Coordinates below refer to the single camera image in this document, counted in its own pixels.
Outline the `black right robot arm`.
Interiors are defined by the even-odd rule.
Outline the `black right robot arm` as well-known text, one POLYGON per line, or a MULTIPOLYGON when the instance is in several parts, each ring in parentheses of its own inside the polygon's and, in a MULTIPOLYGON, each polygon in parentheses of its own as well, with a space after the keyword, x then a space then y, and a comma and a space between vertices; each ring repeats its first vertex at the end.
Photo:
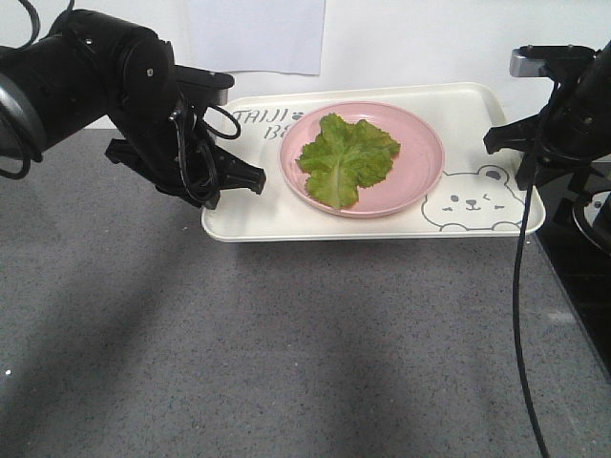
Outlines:
POLYGON ((542 186, 584 170, 610 154, 610 47, 526 45, 512 51, 510 75, 547 77, 554 87, 532 116, 493 127, 483 137, 488 154, 523 153, 518 188, 542 186))

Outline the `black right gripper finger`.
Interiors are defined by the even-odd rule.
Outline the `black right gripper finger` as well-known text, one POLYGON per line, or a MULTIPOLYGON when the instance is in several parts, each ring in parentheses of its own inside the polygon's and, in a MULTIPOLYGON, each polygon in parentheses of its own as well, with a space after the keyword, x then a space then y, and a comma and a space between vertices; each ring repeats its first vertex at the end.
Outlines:
POLYGON ((483 137, 489 155, 507 148, 526 154, 550 155, 554 152, 544 133, 545 111, 519 121, 491 128, 483 137))

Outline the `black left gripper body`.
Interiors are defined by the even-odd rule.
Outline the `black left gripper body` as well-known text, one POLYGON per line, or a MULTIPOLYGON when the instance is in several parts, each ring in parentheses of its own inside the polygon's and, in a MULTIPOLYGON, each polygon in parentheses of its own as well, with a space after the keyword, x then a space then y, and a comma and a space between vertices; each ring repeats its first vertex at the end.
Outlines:
POLYGON ((119 130, 123 138, 113 139, 105 152, 111 162, 127 166, 163 194, 198 208, 217 207, 228 153, 184 99, 159 122, 131 122, 119 130))

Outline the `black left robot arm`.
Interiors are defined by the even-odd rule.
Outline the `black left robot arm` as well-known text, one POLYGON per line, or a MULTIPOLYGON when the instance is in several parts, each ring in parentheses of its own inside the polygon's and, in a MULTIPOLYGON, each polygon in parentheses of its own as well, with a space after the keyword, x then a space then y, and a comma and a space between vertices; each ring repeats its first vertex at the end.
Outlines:
POLYGON ((260 193, 265 172, 218 145, 205 121, 222 112, 234 79, 178 65, 171 44, 145 27, 67 7, 45 36, 1 51, 3 170, 25 177, 54 145, 108 117, 120 131, 106 156, 163 194, 207 209, 221 192, 260 193))

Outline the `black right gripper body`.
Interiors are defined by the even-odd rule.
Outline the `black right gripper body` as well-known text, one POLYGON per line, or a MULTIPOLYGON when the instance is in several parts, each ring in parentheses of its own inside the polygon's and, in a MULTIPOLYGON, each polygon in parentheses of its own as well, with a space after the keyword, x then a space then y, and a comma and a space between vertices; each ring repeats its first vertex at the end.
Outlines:
POLYGON ((516 173, 520 190, 610 154, 610 98, 557 98, 541 113, 533 148, 516 173))

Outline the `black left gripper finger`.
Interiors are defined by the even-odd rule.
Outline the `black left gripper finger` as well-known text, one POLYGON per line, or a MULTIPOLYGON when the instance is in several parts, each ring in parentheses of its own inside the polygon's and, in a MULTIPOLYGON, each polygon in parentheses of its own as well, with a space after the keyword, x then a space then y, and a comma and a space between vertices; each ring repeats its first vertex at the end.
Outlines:
POLYGON ((217 174, 221 190, 248 189, 256 195, 263 192, 265 171, 237 156, 217 148, 217 174))

